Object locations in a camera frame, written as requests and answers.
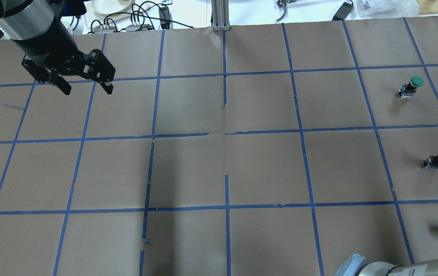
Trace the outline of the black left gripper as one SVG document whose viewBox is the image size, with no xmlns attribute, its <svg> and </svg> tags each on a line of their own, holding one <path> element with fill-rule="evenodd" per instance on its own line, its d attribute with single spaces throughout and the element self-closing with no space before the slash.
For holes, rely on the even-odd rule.
<svg viewBox="0 0 438 276">
<path fill-rule="evenodd" d="M 79 76 L 100 84 L 108 95 L 113 93 L 114 65 L 101 49 L 80 51 L 61 21 L 54 19 L 41 34 L 13 42 L 25 53 L 22 66 L 38 83 L 49 83 L 70 95 L 72 86 L 64 76 Z"/>
</svg>

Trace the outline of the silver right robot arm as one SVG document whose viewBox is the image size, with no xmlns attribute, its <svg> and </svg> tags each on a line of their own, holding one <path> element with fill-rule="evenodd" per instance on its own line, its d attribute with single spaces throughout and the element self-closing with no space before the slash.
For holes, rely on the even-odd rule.
<svg viewBox="0 0 438 276">
<path fill-rule="evenodd" d="M 438 155 L 424 159 L 425 169 L 438 169 Z M 334 276 L 438 276 L 438 259 L 410 265 L 393 265 L 387 262 L 367 262 L 366 258 L 355 254 L 343 262 Z"/>
</svg>

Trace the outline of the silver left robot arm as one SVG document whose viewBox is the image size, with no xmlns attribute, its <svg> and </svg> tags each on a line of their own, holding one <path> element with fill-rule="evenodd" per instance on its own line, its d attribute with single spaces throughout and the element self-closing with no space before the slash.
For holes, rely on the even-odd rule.
<svg viewBox="0 0 438 276">
<path fill-rule="evenodd" d="M 71 86 L 64 76 L 79 76 L 110 95 L 115 67 L 100 49 L 81 52 L 61 22 L 62 17 L 86 11 L 84 0 L 0 0 L 0 30 L 24 52 L 21 65 L 36 82 L 69 95 Z"/>
</svg>

